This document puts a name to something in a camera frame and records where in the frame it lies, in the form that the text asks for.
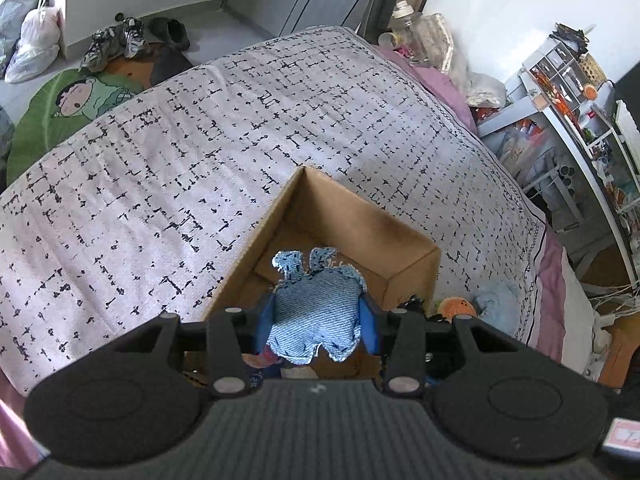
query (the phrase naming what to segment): mattress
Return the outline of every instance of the mattress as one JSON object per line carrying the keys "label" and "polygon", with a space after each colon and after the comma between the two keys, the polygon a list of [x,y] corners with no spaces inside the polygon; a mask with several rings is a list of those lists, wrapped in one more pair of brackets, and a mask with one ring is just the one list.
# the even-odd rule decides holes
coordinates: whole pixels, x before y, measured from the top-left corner
{"label": "mattress", "polygon": [[104,115],[0,196],[0,366],[21,392],[163,311],[200,320],[301,164],[426,232],[436,298],[518,284],[540,337],[542,212],[420,83],[319,27],[201,65]]}

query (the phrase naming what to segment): clear plastic bottle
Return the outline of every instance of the clear plastic bottle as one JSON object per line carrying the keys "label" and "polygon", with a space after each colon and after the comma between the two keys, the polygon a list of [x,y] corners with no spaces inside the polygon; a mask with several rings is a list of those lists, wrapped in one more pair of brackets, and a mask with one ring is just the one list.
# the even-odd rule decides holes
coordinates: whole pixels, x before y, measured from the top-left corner
{"label": "clear plastic bottle", "polygon": [[412,66],[431,66],[417,31],[417,23],[422,14],[414,12],[414,8],[402,0],[396,3],[392,17],[391,30],[394,32],[395,37],[399,39],[401,46],[406,50],[409,64]]}

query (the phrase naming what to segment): orange round object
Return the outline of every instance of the orange round object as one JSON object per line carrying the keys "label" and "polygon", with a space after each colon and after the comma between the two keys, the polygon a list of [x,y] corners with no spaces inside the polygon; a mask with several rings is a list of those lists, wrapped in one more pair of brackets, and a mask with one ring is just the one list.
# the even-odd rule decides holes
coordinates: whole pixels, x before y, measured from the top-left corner
{"label": "orange round object", "polygon": [[593,85],[585,85],[582,93],[589,101],[595,101],[598,97],[598,91]]}
{"label": "orange round object", "polygon": [[458,314],[469,314],[473,317],[478,317],[474,306],[464,298],[447,298],[442,300],[438,306],[438,314],[442,314],[442,317],[451,321],[454,316]]}

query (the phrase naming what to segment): wicker basket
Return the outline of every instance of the wicker basket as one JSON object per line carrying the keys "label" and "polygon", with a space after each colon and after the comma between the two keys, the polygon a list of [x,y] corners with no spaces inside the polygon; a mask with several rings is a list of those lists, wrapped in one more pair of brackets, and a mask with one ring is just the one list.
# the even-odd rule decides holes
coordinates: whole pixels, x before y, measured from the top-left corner
{"label": "wicker basket", "polygon": [[607,76],[591,54],[584,56],[584,59],[580,60],[578,64],[596,88],[599,88],[607,80]]}

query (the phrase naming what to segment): pink label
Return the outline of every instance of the pink label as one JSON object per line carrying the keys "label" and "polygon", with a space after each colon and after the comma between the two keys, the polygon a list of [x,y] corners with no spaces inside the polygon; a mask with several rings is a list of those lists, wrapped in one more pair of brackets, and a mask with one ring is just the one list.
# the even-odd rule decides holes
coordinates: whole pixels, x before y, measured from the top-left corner
{"label": "pink label", "polygon": [[615,418],[604,446],[640,453],[640,422]]}

